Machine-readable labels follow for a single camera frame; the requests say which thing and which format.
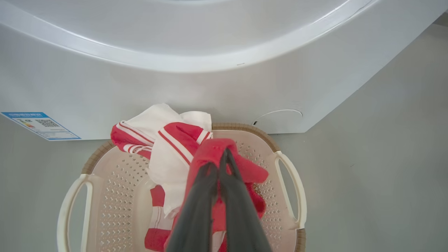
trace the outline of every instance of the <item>floor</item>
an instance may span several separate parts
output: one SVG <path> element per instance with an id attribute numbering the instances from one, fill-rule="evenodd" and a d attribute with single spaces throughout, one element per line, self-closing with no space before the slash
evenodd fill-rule
<path id="1" fill-rule="evenodd" d="M 445 38 L 431 26 L 308 132 L 273 136 L 305 187 L 308 252 L 448 251 Z M 60 204 L 104 140 L 47 142 L 4 117 L 0 129 L 3 251 L 57 251 Z"/>

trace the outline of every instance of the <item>basket handle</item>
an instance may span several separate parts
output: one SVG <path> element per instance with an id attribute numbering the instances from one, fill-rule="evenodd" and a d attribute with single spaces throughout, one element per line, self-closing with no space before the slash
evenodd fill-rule
<path id="1" fill-rule="evenodd" d="M 69 241 L 69 222 L 70 215 L 72 213 L 73 204 L 75 199 L 83 185 L 87 186 L 87 202 L 86 202 L 86 212 L 84 215 L 84 227 L 82 234 L 82 243 L 81 243 L 81 251 L 86 251 L 87 247 L 87 232 L 86 228 L 88 228 L 89 220 L 90 220 L 90 204 L 92 202 L 92 192 L 93 186 L 92 183 L 88 180 L 88 174 L 81 174 L 81 176 L 73 182 L 69 191 L 65 195 L 64 201 L 62 202 L 62 206 L 59 211 L 59 217 L 57 221 L 57 231 L 56 231 L 56 239 L 57 239 L 57 248 L 58 252 L 70 252 L 70 241 Z"/>
<path id="2" fill-rule="evenodd" d="M 283 191 L 283 195 L 286 200 L 286 206 L 288 207 L 289 216 L 294 220 L 292 225 L 288 226 L 288 228 L 303 229 L 305 228 L 305 222 L 306 222 L 306 197 L 305 197 L 305 190 L 303 189 L 303 184 L 302 181 L 300 180 L 299 173 L 297 172 L 293 163 L 289 160 L 289 158 L 285 154 L 283 154 L 281 151 L 276 151 L 275 155 L 276 155 L 275 165 L 277 168 L 277 173 L 280 178 L 281 189 Z M 288 193 L 286 191 L 286 187 L 284 185 L 283 177 L 280 171 L 279 160 L 283 162 L 289 175 L 293 179 L 294 188 L 296 190 L 296 196 L 297 196 L 297 204 L 298 204 L 297 208 L 299 210 L 298 218 L 295 218 L 293 210 L 291 208 L 291 202 L 288 199 Z"/>

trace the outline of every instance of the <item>clothing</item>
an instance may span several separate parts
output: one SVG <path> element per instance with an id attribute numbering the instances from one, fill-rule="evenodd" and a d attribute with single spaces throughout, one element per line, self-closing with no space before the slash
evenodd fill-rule
<path id="1" fill-rule="evenodd" d="M 173 122 L 182 122 L 193 127 L 183 127 L 186 129 L 183 132 L 183 128 L 175 126 L 164 129 L 164 126 Z M 210 131 L 210 114 L 199 111 L 178 114 L 166 104 L 155 104 L 138 116 L 114 125 L 111 139 L 121 151 L 150 159 L 147 173 L 152 181 L 163 187 L 165 191 L 163 212 L 166 217 L 173 218 L 183 201 L 190 164 L 178 158 L 177 151 L 170 145 L 174 140 L 167 140 L 167 137 L 173 135 L 180 137 L 183 142 L 188 138 L 196 142 L 210 138 L 212 136 Z M 188 135 L 196 132 L 203 132 L 203 135 L 200 133 Z"/>
<path id="2" fill-rule="evenodd" d="M 185 190 L 184 201 L 186 200 L 191 187 L 194 184 L 199 169 L 207 163 L 214 163 L 217 167 L 220 166 L 220 160 L 225 149 L 229 149 L 233 154 L 235 163 L 240 171 L 241 178 L 246 184 L 247 191 L 254 203 L 254 207 L 257 210 L 258 217 L 261 218 L 266 210 L 266 203 L 264 199 L 259 196 L 253 189 L 253 183 L 262 183 L 267 179 L 268 172 L 262 167 L 254 164 L 248 159 L 243 158 L 238 154 L 237 146 L 231 139 L 207 139 L 202 142 L 198 147 L 194 158 L 190 164 L 190 170 L 188 173 L 188 179 Z M 212 233 L 226 230 L 226 214 L 225 204 L 220 197 L 220 188 L 218 183 L 218 199 L 216 204 L 212 208 Z M 174 224 L 176 225 L 177 217 L 174 218 Z"/>
<path id="3" fill-rule="evenodd" d="M 145 248 L 162 252 L 165 241 L 171 233 L 173 219 L 165 218 L 163 206 L 165 192 L 160 185 L 150 190 L 152 197 L 152 217 L 145 236 Z M 225 232 L 216 232 L 212 235 L 212 252 L 218 252 L 224 239 Z"/>
<path id="4" fill-rule="evenodd" d="M 188 170 L 193 155 L 203 140 L 212 133 L 182 122 L 167 124 L 155 138 L 148 174 L 165 191 L 165 217 L 173 218 L 185 195 Z"/>
<path id="5" fill-rule="evenodd" d="M 211 131 L 211 116 L 200 111 L 178 114 L 168 105 L 155 104 L 136 117 L 112 127 L 112 142 L 123 152 L 151 157 L 158 131 L 171 122 L 184 122 Z"/>

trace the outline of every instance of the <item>energy label sticker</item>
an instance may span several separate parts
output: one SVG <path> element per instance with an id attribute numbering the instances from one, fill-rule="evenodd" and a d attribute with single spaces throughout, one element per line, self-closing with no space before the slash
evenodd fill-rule
<path id="1" fill-rule="evenodd" d="M 2 112 L 2 114 L 49 141 L 81 139 L 42 112 Z"/>

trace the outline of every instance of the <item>beige plastic basket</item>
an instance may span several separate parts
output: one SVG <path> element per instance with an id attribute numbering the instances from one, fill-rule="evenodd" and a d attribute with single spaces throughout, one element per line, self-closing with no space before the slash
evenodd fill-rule
<path id="1" fill-rule="evenodd" d="M 306 199 L 299 174 L 273 139 L 258 128 L 238 123 L 215 123 L 214 138 L 235 140 L 241 155 L 269 172 L 257 191 L 267 208 L 262 226 L 274 252 L 305 251 Z M 298 218 L 291 209 L 279 160 L 292 177 Z M 83 185 L 87 186 L 81 250 L 88 252 L 144 252 L 144 238 L 152 214 L 150 189 L 155 184 L 145 172 L 148 160 L 121 152 L 111 141 L 92 154 L 80 178 L 62 203 L 57 224 L 59 252 L 69 252 L 70 212 Z"/>

